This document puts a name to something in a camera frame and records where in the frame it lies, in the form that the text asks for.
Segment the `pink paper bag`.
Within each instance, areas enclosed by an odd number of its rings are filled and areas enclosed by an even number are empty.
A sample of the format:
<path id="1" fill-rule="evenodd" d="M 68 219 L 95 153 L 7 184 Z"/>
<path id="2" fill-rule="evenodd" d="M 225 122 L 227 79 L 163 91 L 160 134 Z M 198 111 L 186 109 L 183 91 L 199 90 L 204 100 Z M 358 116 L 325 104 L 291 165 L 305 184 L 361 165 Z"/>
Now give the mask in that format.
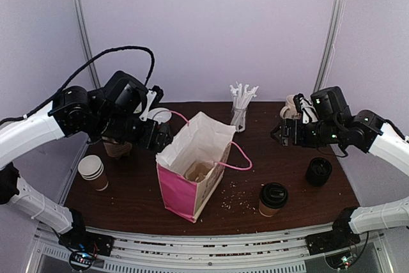
<path id="1" fill-rule="evenodd" d="M 195 223 L 226 168 L 252 169 L 253 163 L 233 141 L 236 127 L 200 111 L 156 155 L 162 201 L 167 210 Z"/>

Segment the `single cardboard cup carrier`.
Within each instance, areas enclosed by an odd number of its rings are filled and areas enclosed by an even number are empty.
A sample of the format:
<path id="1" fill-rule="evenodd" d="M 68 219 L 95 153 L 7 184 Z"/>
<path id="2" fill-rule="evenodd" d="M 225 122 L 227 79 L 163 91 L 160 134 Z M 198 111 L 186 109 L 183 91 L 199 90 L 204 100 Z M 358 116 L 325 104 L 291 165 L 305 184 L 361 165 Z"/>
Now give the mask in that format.
<path id="1" fill-rule="evenodd" d="M 207 162 L 195 162 L 186 171 L 184 177 L 190 182 L 201 182 L 212 170 L 213 164 Z"/>

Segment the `cardboard cup carrier stack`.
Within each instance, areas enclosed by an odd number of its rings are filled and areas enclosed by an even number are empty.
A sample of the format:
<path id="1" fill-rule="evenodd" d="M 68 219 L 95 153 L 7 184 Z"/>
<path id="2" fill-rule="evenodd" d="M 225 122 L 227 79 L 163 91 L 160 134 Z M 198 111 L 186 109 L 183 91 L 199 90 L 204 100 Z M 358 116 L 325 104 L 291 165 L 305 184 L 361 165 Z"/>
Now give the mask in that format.
<path id="1" fill-rule="evenodd" d="M 128 157 L 132 151 L 132 144 L 128 142 L 118 143 L 114 139 L 109 138 L 102 139 L 102 142 L 108 156 L 117 160 L 122 157 Z"/>

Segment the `brown paper coffee cup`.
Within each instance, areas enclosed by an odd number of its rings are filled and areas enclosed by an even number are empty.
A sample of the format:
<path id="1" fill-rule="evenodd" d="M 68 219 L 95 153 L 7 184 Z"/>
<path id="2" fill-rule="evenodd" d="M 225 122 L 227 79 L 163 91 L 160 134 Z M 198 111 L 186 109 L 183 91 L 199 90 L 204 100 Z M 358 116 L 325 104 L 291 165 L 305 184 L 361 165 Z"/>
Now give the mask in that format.
<path id="1" fill-rule="evenodd" d="M 288 190 L 282 184 L 265 184 L 259 193 L 259 213 L 264 217 L 274 216 L 287 204 L 288 196 Z"/>

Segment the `stack of paper cups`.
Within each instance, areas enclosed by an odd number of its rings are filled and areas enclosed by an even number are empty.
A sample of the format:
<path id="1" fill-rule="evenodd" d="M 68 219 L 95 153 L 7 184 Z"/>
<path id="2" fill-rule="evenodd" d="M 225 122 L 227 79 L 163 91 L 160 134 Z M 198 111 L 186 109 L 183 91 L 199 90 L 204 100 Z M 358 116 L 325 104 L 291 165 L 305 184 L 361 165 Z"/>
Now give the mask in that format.
<path id="1" fill-rule="evenodd" d="M 96 191 L 103 191 L 109 186 L 102 160 L 97 155 L 88 155 L 81 159 L 78 172 Z"/>

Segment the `black cup lid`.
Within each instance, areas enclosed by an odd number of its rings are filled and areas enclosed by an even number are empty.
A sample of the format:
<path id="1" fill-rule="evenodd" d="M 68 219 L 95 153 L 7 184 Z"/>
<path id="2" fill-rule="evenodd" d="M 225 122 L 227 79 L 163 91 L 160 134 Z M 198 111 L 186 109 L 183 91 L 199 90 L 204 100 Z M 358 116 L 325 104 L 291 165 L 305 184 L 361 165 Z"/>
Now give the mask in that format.
<path id="1" fill-rule="evenodd" d="M 280 183 L 265 184 L 260 190 L 259 200 L 271 209 L 280 209 L 288 202 L 288 190 Z"/>

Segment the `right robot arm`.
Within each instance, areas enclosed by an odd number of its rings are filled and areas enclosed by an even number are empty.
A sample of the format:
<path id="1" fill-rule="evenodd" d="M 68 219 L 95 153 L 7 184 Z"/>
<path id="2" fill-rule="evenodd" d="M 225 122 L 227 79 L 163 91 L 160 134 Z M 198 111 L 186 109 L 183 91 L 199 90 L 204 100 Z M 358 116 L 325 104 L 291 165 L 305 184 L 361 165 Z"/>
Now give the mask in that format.
<path id="1" fill-rule="evenodd" d="M 353 115 L 340 87 L 324 88 L 305 98 L 294 98 L 299 119 L 282 119 L 270 132 L 279 144 L 304 148 L 338 145 L 347 157 L 347 147 L 381 158 L 408 173 L 408 136 L 393 124 L 370 110 Z M 408 225 L 408 198 L 373 207 L 345 208 L 328 233 L 328 243 L 339 249 L 351 238 L 374 230 Z"/>

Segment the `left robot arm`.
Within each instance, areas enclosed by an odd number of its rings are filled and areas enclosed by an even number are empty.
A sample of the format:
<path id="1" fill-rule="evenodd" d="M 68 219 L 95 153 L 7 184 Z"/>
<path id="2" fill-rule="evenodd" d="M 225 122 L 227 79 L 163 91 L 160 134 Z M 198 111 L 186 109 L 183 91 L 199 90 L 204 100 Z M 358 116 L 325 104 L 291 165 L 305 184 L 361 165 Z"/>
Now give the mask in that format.
<path id="1" fill-rule="evenodd" d="M 117 71 L 93 91 L 72 86 L 32 115 L 1 129 L 1 204 L 15 205 L 60 235 L 78 250 L 92 243 L 82 215 L 55 203 L 32 188 L 13 161 L 35 148 L 79 132 L 92 141 L 108 139 L 161 152 L 173 140 L 169 126 L 149 119 L 163 97 L 158 86 L 148 89 L 131 75 Z"/>

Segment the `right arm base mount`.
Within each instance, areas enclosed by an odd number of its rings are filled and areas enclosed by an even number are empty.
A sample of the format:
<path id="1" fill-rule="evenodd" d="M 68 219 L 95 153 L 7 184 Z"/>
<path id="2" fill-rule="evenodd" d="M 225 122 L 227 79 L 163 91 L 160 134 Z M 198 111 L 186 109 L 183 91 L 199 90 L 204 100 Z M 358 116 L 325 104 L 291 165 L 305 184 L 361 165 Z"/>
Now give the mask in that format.
<path id="1" fill-rule="evenodd" d="M 328 253 L 350 247 L 353 244 L 360 243 L 360 235 L 354 234 L 346 228 L 336 228 L 305 238 L 306 246 L 310 255 Z"/>

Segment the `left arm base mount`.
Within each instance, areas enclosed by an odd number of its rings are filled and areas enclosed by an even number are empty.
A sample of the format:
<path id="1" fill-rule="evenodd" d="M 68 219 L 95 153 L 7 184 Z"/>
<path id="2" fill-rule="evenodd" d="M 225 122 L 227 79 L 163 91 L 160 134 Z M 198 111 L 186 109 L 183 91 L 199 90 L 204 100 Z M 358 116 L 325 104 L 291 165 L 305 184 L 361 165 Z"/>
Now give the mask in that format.
<path id="1" fill-rule="evenodd" d="M 91 255 L 110 256 L 114 245 L 114 238 L 73 228 L 66 233 L 58 233 L 59 243 L 74 251 L 82 251 Z"/>

